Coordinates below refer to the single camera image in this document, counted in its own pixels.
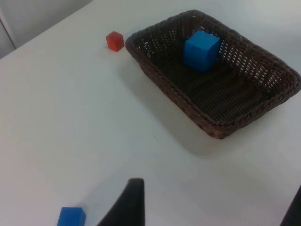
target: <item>blue block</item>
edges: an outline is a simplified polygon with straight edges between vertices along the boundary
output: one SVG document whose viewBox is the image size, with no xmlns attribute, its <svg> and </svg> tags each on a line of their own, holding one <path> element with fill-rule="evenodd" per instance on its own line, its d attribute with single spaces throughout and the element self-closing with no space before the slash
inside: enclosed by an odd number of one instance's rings
<svg viewBox="0 0 301 226">
<path fill-rule="evenodd" d="M 203 31 L 195 32 L 185 41 L 184 64 L 202 72 L 216 62 L 221 39 Z"/>
<path fill-rule="evenodd" d="M 86 214 L 82 208 L 62 207 L 57 226 L 84 226 Z"/>
</svg>

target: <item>white table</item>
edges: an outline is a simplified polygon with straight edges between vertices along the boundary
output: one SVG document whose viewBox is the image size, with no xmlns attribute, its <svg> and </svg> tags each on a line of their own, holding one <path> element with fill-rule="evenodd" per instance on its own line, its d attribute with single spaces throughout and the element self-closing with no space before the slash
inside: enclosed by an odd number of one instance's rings
<svg viewBox="0 0 301 226">
<path fill-rule="evenodd" d="M 195 8 L 301 72 L 300 6 L 94 0 L 2 59 L 0 225 L 55 226 L 82 206 L 94 226 L 131 177 L 145 179 L 147 226 L 279 225 L 301 183 L 300 94 L 213 139 L 105 36 Z"/>
</svg>

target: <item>toy block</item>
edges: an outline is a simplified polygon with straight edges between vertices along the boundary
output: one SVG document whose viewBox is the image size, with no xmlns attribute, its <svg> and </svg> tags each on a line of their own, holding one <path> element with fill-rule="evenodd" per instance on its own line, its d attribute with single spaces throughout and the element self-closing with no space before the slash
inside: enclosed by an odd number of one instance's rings
<svg viewBox="0 0 301 226">
<path fill-rule="evenodd" d="M 86 214 L 82 208 L 62 207 L 57 226 L 84 226 Z"/>
<path fill-rule="evenodd" d="M 107 37 L 108 47 L 116 52 L 124 47 L 124 40 L 122 34 L 118 32 L 112 32 Z"/>
<path fill-rule="evenodd" d="M 184 64 L 205 72 L 216 62 L 221 39 L 203 31 L 195 32 L 185 42 Z"/>
</svg>

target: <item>woven pattern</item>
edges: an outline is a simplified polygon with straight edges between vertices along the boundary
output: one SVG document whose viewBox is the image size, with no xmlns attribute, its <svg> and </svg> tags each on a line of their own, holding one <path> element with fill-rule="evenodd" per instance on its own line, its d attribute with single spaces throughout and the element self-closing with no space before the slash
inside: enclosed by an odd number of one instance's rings
<svg viewBox="0 0 301 226">
<path fill-rule="evenodd" d="M 197 30 L 222 40 L 216 63 L 205 73 L 183 64 L 184 43 Z M 219 139 L 258 119 L 301 88 L 299 74 L 282 60 L 197 10 L 134 33 L 126 48 L 175 104 Z"/>
</svg>

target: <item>red cube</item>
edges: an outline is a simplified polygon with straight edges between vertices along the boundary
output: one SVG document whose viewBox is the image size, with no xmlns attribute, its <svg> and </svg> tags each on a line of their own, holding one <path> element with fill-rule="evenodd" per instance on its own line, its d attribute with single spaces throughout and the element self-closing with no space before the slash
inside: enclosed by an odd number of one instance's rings
<svg viewBox="0 0 301 226">
<path fill-rule="evenodd" d="M 108 47 L 116 52 L 124 47 L 124 41 L 122 34 L 118 32 L 112 32 L 106 37 Z"/>
</svg>

